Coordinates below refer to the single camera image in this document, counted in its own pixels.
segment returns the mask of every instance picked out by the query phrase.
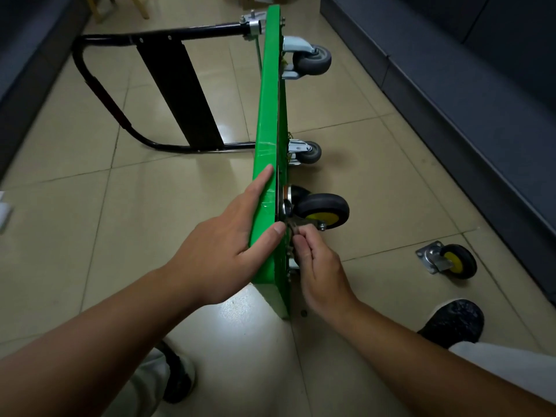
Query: pant leg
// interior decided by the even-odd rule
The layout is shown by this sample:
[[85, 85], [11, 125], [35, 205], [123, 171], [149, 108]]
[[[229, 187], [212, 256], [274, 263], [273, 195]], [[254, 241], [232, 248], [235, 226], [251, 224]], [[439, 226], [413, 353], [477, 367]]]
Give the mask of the pant leg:
[[456, 343], [450, 351], [556, 404], [556, 357], [490, 343]]
[[150, 417], [162, 401], [169, 377], [170, 366], [163, 353], [152, 349], [103, 417]]

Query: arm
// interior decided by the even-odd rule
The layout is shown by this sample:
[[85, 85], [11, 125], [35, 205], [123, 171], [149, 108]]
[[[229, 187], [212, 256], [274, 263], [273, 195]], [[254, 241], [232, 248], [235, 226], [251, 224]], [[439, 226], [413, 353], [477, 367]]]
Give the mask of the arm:
[[199, 224], [166, 265], [1, 360], [0, 415], [101, 415], [163, 336], [246, 286], [278, 245], [281, 222], [247, 248], [271, 175], [268, 166], [221, 216]]
[[361, 303], [338, 255], [313, 226], [294, 236], [310, 308], [344, 336], [413, 412], [428, 416], [556, 415], [556, 407]]

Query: floor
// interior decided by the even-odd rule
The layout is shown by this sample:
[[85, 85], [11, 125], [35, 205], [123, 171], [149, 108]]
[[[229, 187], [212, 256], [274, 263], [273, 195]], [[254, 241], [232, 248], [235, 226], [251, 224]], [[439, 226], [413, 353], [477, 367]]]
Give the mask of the floor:
[[[237, 0], [129, 0], [86, 33], [238, 20]], [[106, 0], [101, 10], [109, 10]], [[483, 340], [556, 355], [556, 311], [419, 137], [319, 15], [319, 0], [284, 6], [286, 34], [330, 49], [331, 69], [287, 83], [294, 136], [323, 148], [291, 180], [345, 197], [350, 220], [326, 233], [358, 297], [417, 330], [435, 305], [466, 297], [484, 310]], [[226, 141], [253, 140], [255, 48], [241, 38], [186, 47]], [[183, 136], [133, 48], [86, 51], [86, 62], [142, 133]], [[219, 214], [251, 180], [247, 153], [178, 156], [136, 142], [68, 61], [2, 182], [14, 207], [0, 236], [0, 355], [162, 265], [198, 221]], [[468, 247], [477, 275], [430, 275], [414, 251], [441, 240]], [[407, 415], [370, 367], [294, 287], [291, 321], [252, 286], [205, 307], [170, 333], [198, 366], [191, 398], [160, 415]]]

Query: person's right arm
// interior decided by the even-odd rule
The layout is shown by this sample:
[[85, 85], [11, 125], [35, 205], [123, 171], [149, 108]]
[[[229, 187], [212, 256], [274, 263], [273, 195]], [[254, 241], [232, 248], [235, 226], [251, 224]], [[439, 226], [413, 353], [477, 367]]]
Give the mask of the person's right arm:
[[427, 416], [554, 416], [556, 406], [427, 341], [358, 301], [312, 225], [294, 236], [310, 308], [347, 339], [409, 409]]

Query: green platform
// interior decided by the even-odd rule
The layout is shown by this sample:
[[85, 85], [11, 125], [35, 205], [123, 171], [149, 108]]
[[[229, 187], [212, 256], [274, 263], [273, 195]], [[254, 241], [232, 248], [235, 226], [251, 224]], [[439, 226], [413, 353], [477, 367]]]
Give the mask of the green platform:
[[[280, 6], [268, 8], [265, 34], [253, 178], [268, 164], [274, 166], [274, 176], [268, 182], [255, 212], [250, 244], [278, 220], [277, 197], [288, 181], [288, 115], [286, 87], [281, 79]], [[288, 238], [289, 234], [283, 238], [253, 279], [253, 285], [283, 319], [288, 318], [290, 309], [290, 283], [286, 259]]]

